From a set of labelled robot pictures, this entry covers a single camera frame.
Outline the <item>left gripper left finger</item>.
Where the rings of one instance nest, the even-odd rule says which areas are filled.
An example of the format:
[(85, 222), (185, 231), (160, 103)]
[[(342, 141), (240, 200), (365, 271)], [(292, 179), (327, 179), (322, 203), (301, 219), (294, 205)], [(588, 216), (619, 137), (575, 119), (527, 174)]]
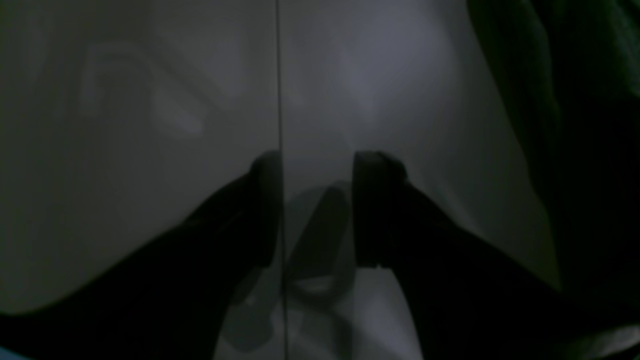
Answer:
[(249, 274), (274, 260), (282, 214), (277, 150), (176, 227), (61, 300), (1, 315), (1, 347), (32, 360), (210, 360)]

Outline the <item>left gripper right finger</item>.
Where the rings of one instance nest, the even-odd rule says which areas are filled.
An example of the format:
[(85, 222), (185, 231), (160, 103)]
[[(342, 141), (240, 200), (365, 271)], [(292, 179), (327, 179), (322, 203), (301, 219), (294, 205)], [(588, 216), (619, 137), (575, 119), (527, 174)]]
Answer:
[(384, 152), (353, 158), (355, 258), (389, 269), (426, 360), (637, 360), (639, 312), (547, 285), (457, 225)]

